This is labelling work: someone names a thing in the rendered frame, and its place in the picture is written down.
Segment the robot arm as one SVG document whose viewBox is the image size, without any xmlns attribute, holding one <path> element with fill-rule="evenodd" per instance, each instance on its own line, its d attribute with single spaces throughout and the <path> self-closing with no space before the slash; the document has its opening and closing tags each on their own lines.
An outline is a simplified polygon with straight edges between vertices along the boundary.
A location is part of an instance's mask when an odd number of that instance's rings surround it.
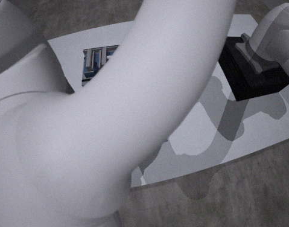
<svg viewBox="0 0 289 227">
<path fill-rule="evenodd" d="M 131 173 L 205 90 L 236 4 L 143 0 L 75 92 L 36 24 L 0 0 L 0 227 L 122 227 Z M 289 76 L 289 3 L 241 38 L 235 48 L 256 74 L 280 64 Z"/>
</svg>

